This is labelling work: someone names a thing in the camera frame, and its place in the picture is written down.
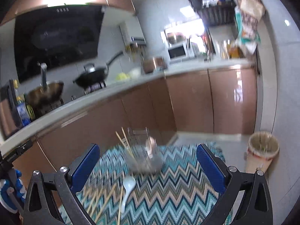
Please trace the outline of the blue gloved left hand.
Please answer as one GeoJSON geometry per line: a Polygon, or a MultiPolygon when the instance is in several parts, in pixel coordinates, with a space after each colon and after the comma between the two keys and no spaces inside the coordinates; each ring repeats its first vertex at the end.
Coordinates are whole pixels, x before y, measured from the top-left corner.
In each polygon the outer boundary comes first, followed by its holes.
{"type": "Polygon", "coordinates": [[[1,178],[1,205],[12,214],[23,215],[26,201],[26,188],[20,177],[22,173],[12,168],[6,178],[1,178]]]}

